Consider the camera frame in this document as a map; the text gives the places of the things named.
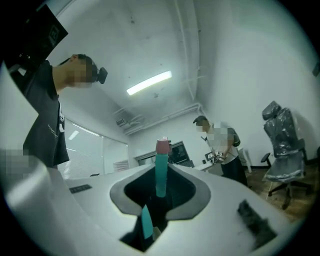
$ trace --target window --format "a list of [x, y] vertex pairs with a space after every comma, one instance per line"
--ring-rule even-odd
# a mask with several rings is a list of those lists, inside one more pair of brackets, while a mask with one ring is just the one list
[[64, 137], [69, 161], [59, 164], [65, 180], [104, 174], [103, 137], [64, 119]]
[[128, 145], [64, 119], [70, 161], [58, 165], [65, 180], [88, 178], [129, 169]]

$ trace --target black t-shirt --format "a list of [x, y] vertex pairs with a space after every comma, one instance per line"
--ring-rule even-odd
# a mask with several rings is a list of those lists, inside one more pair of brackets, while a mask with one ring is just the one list
[[28, 155], [39, 158], [50, 168], [69, 161], [65, 141], [65, 118], [49, 61], [46, 60], [39, 67], [22, 93], [38, 112], [23, 149], [28, 150]]

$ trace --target ceiling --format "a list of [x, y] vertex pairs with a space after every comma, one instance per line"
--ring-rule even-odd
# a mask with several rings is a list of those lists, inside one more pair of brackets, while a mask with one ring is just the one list
[[[55, 58], [82, 53], [105, 67], [106, 82], [97, 86], [119, 106], [118, 114], [150, 123], [194, 103], [199, 39], [192, 0], [75, 0], [58, 19], [69, 35]], [[169, 70], [172, 78], [127, 93]]]

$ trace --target black opening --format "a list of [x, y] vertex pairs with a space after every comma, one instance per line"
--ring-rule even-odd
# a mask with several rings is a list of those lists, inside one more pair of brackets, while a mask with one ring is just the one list
[[[168, 225], [167, 212], [188, 202], [196, 194], [196, 186], [168, 167], [165, 197], [157, 197], [155, 188], [155, 168], [152, 168], [128, 183], [124, 193], [141, 208], [146, 205], [153, 227], [163, 232]], [[126, 234], [121, 241], [143, 252], [154, 242], [152, 236], [144, 239], [141, 216], [137, 219], [134, 231]]]

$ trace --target white t-shirt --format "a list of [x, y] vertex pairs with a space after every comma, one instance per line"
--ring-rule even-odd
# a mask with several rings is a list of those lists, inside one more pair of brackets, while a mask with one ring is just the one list
[[[210, 127], [206, 134], [207, 143], [210, 149], [215, 152], [225, 152], [228, 149], [228, 139], [233, 139], [234, 134], [230, 127], [227, 125], [214, 125]], [[233, 159], [238, 156], [238, 150], [236, 147], [231, 146], [225, 160], [221, 163], [222, 165], [230, 163]]]

